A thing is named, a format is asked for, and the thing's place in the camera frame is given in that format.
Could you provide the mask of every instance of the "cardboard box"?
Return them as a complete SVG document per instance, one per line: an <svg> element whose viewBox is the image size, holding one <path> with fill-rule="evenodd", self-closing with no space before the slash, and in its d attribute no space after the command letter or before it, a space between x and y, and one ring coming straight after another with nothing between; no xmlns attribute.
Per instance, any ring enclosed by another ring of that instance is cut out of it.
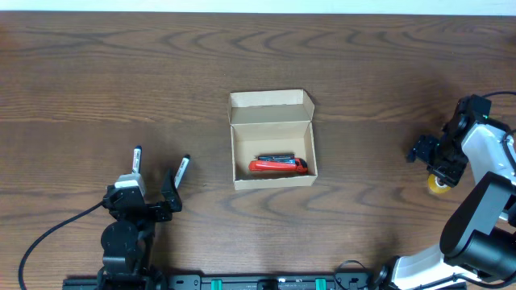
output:
<svg viewBox="0 0 516 290"><path fill-rule="evenodd" d="M312 117L314 103L303 89L232 93L229 123L236 190L310 186L317 178ZM295 154L308 173L251 172L259 155Z"/></svg>

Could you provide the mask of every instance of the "teal tab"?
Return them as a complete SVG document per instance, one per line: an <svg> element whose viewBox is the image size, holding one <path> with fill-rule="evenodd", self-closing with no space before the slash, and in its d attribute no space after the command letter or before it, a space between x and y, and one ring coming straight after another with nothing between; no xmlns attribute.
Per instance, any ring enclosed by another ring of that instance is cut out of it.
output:
<svg viewBox="0 0 516 290"><path fill-rule="evenodd" d="M315 280L315 290L326 290L326 279L316 279Z"/></svg>
<svg viewBox="0 0 516 290"><path fill-rule="evenodd" d="M223 290L223 281L222 280L211 280L211 290Z"/></svg>

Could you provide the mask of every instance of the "box lid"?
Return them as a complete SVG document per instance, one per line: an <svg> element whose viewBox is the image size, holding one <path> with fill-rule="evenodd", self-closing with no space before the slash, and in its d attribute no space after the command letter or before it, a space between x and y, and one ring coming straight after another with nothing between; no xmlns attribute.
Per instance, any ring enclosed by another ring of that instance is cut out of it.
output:
<svg viewBox="0 0 516 290"><path fill-rule="evenodd" d="M231 93L228 117L231 125L310 122L314 108L314 103L304 89Z"/></svg>

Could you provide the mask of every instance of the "white backdrop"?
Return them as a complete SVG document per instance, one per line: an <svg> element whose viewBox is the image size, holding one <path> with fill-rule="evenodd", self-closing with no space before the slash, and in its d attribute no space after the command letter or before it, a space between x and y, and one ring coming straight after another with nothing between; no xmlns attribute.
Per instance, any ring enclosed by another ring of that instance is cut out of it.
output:
<svg viewBox="0 0 516 290"><path fill-rule="evenodd" d="M516 0L0 0L0 10L516 15Z"/></svg>

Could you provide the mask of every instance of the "white marker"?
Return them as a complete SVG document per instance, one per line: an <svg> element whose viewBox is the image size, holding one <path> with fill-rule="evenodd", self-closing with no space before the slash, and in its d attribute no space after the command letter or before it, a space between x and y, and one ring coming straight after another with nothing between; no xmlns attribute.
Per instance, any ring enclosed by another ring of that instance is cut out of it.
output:
<svg viewBox="0 0 516 290"><path fill-rule="evenodd" d="M181 183L181 178L183 178L183 174L185 174L186 167L188 166L189 162L190 155L185 155L185 157L183 157L183 160L181 161L181 165L179 165L179 168L177 169L176 177L174 177L174 185L176 186L176 189L179 187L179 184Z"/></svg>
<svg viewBox="0 0 516 290"><path fill-rule="evenodd" d="M132 156L132 173L139 173L139 165L142 162L142 147L136 146L135 154Z"/></svg>

